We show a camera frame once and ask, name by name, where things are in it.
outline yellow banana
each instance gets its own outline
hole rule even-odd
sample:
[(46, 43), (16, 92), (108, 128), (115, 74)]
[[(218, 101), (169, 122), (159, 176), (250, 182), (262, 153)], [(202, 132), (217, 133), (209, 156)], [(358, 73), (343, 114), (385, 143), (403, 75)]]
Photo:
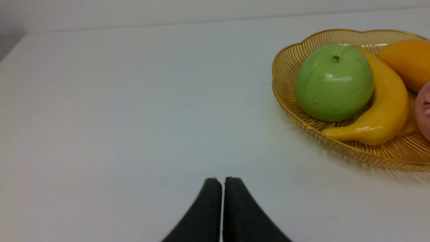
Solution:
[(367, 145), (383, 144), (401, 131), (408, 118), (408, 91), (402, 79), (387, 64), (361, 47), (352, 47), (366, 57), (372, 68), (372, 106), (351, 125), (328, 128), (322, 133), (338, 141), (355, 140)]
[(402, 130), (396, 135), (397, 137), (414, 134), (418, 131), (417, 120), (415, 118), (415, 99), (409, 97), (409, 115)]

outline fruit bowl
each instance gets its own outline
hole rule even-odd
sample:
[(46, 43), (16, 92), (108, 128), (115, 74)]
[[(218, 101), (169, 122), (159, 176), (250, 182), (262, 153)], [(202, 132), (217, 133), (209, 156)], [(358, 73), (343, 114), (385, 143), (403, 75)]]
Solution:
[[(421, 133), (412, 132), (374, 146), (357, 141), (339, 142), (324, 136), (321, 131), (327, 127), (344, 126), (348, 121), (333, 123), (315, 119), (300, 109), (295, 97), (296, 74), (303, 61), (316, 49), (329, 44), (358, 45), (377, 54), (378, 48), (405, 39), (426, 40), (422, 36), (397, 30), (361, 32), (331, 29), (315, 33), (276, 55), (272, 66), (273, 93), (294, 123), (342, 158), (384, 168), (430, 171), (430, 142)], [(410, 95), (415, 97), (416, 93), (410, 92)]]

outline white table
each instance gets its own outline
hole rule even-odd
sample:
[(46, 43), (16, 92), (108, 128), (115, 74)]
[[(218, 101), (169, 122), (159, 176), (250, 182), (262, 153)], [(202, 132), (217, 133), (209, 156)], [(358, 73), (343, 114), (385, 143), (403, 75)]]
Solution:
[(241, 177), (295, 242), (428, 242), (428, 186), (326, 154), (271, 64), (328, 28), (430, 37), (430, 8), (27, 35), (0, 64), (0, 241), (160, 241)]

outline red apple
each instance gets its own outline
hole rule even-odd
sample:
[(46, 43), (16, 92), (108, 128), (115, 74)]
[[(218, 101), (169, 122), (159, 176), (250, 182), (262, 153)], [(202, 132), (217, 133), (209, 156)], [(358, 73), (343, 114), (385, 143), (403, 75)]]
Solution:
[(415, 117), (420, 132), (430, 140), (430, 82), (424, 85), (415, 100)]

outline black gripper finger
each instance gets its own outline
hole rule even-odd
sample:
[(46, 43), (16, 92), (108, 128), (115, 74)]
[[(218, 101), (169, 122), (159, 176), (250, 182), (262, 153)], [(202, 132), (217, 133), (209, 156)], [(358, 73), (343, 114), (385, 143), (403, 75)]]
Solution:
[(242, 179), (227, 177), (224, 190), (224, 242), (291, 242), (253, 199)]
[(207, 178), (183, 218), (163, 242), (219, 242), (222, 186)]

